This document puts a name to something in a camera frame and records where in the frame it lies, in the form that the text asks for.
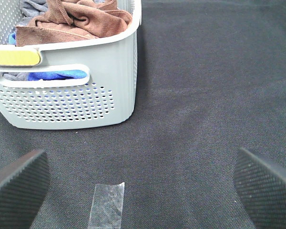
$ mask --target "blue cloth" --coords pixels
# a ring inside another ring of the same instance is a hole
[[[82,79],[87,74],[81,70],[66,70],[55,72],[41,72],[41,73],[29,73],[28,81],[36,80],[67,80],[67,79]]]
[[[9,35],[9,44],[16,45],[16,33],[15,32]]]

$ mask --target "tape strip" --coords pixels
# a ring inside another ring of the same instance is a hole
[[[88,229],[120,229],[125,183],[95,186]]]

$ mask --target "black textured object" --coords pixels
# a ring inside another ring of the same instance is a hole
[[[43,150],[33,150],[0,171],[0,229],[30,228],[49,188]]]
[[[234,186],[256,228],[286,229],[286,169],[241,148]]]

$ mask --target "brown cloth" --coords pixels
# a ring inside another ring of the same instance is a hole
[[[127,29],[130,13],[117,9],[117,0],[47,0],[49,10],[28,26],[17,26],[17,46],[82,41],[110,37]]]

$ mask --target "basket handle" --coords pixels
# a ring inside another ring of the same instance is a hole
[[[68,80],[38,80],[38,81],[11,81],[3,77],[3,73],[37,73],[37,72],[53,72],[66,70],[81,70],[86,73],[85,78],[68,79]],[[84,64],[67,64],[55,66],[37,66],[32,68],[0,68],[0,84],[6,87],[14,88],[45,88],[45,87],[70,87],[84,85],[90,80],[90,69]]]
[[[34,66],[41,62],[41,56],[36,49],[0,45],[0,65]]]

